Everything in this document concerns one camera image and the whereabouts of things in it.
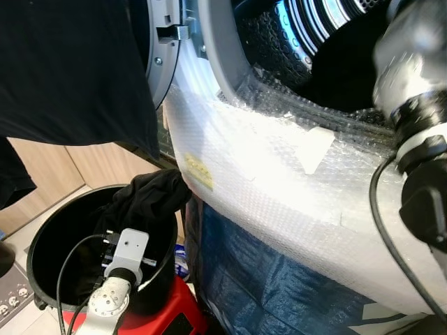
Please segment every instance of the black t-shirt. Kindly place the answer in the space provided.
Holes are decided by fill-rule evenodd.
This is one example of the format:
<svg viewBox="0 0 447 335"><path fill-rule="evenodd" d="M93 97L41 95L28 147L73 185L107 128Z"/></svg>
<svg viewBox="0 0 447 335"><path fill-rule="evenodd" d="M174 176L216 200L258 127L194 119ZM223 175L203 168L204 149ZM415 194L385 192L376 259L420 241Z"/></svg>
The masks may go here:
<svg viewBox="0 0 447 335"><path fill-rule="evenodd" d="M0 137L122 141L159 155L155 108L124 0L0 1L0 31ZM1 208L16 176L28 176L0 140Z"/></svg>

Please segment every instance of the red stool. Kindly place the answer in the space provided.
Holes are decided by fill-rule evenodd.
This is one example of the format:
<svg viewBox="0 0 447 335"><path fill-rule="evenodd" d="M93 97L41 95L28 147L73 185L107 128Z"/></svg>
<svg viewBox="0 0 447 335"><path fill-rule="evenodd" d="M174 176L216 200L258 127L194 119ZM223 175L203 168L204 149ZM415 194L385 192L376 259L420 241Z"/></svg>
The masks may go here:
<svg viewBox="0 0 447 335"><path fill-rule="evenodd" d="M73 312L64 312L67 323L70 323L72 317ZM79 314L73 330L84 321L85 313ZM127 313L118 335L204 335L207 328L188 285L176 276L172 296L164 308L151 316Z"/></svg>

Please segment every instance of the black bucket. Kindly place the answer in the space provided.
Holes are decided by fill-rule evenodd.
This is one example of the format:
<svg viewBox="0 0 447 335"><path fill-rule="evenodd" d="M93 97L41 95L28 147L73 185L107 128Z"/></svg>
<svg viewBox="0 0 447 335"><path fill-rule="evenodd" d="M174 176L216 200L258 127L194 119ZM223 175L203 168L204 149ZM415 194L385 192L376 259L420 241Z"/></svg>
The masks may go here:
<svg viewBox="0 0 447 335"><path fill-rule="evenodd" d="M112 201L113 195L123 186L100 188L65 204L58 209L40 228L29 248L27 273L35 295L35 303L40 309L56 307L56 284L59 271L70 250L84 237L92 235L95 229L91 213ZM157 261L155 268L141 265L143 281L138 292L131 295L128 311L140 315L153 315L160 311L170 297L175 277L174 247L177 241L177 221L175 214L164 224L155 225L149 233L149 243L145 256ZM101 266L101 256L95 255L91 261L96 268ZM84 298L74 291L73 283L79 266L76 260L70 262L61 282L62 309L74 311ZM87 285L87 294L94 283Z"/></svg>

